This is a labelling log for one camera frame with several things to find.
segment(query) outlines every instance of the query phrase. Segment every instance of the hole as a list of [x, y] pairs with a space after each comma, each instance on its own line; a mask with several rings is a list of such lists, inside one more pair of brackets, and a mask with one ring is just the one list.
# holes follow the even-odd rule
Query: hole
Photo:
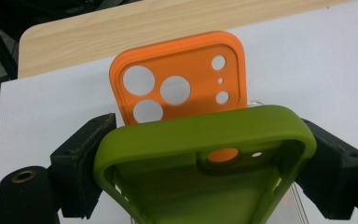
[[133, 116], [138, 123], [162, 119], [162, 107], [154, 100], [143, 100], [133, 108]]
[[146, 95], [155, 86], [155, 77], [146, 67], [135, 65], [127, 69], [123, 77], [124, 87], [134, 95]]
[[214, 70], [221, 70], [226, 66], [226, 59], [222, 55], [217, 55], [212, 59], [212, 68]]
[[256, 152], [256, 153], [254, 153], [253, 155], [252, 155], [252, 157], [259, 157], [259, 156], [261, 156], [263, 153], [261, 153], [261, 152]]
[[116, 185], [116, 190], [117, 190], [118, 193], [121, 194], [121, 189], [117, 185]]
[[220, 105], [227, 103], [228, 101], [228, 92], [220, 91], [216, 95], [216, 102]]
[[179, 105], [190, 95], [190, 84], [184, 77], [172, 76], [162, 82], [162, 98], [171, 105]]
[[34, 176], [36, 175], [35, 171], [23, 171], [15, 176], [13, 176], [13, 178], [11, 179], [11, 181], [13, 183], [19, 184], [25, 181], [28, 181], [32, 178], [34, 178]]
[[236, 148], [222, 148], [209, 154], [208, 161], [213, 163], [233, 161], [239, 154], [240, 152]]
[[275, 184], [275, 187], [274, 187], [274, 190], [273, 190], [274, 193], [276, 193], [276, 191], [277, 191], [278, 187], [280, 186], [281, 182], [282, 182], [282, 179], [280, 177], [278, 177], [277, 183]]

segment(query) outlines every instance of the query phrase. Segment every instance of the orange plastic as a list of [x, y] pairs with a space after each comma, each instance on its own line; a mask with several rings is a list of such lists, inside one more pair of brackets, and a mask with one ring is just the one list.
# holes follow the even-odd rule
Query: orange plastic
[[[134, 93], [126, 87], [124, 76], [129, 69], [139, 66], [147, 68], [153, 74], [154, 86], [145, 92]], [[236, 36], [226, 32], [194, 35], [127, 50], [114, 59], [109, 74], [125, 124], [141, 122], [134, 116], [135, 107], [140, 102], [160, 105], [160, 110], [156, 111], [156, 114], [162, 115], [157, 115], [157, 119], [154, 120], [247, 106], [243, 46]], [[178, 86], [175, 81], [178, 80], [182, 81], [182, 84], [187, 82], [188, 93], [181, 93], [179, 91], [182, 90], [175, 89]], [[146, 82], [142, 76], [135, 81], [139, 83], [134, 83], [133, 88]], [[164, 96], [162, 92], [165, 91], [171, 93]], [[183, 102], [167, 100], [176, 97], [177, 92], [182, 94], [181, 97], [185, 99]]]
[[208, 161], [212, 163], [233, 161], [239, 154], [240, 152], [234, 147], [218, 149], [215, 152], [209, 154]]

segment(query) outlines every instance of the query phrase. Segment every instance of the wooden surface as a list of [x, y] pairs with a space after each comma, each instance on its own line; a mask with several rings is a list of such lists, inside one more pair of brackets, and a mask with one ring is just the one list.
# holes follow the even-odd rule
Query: wooden surface
[[22, 36], [19, 78], [177, 37], [226, 30], [351, 0], [144, 0], [32, 27]]

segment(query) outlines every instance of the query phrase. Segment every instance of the green silicone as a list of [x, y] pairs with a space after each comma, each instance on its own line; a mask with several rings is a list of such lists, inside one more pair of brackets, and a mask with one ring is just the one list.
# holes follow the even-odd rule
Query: green silicone
[[[239, 153], [210, 161], [222, 148]], [[315, 148], [293, 111], [264, 105], [118, 128], [93, 174], [139, 224], [265, 223]]]

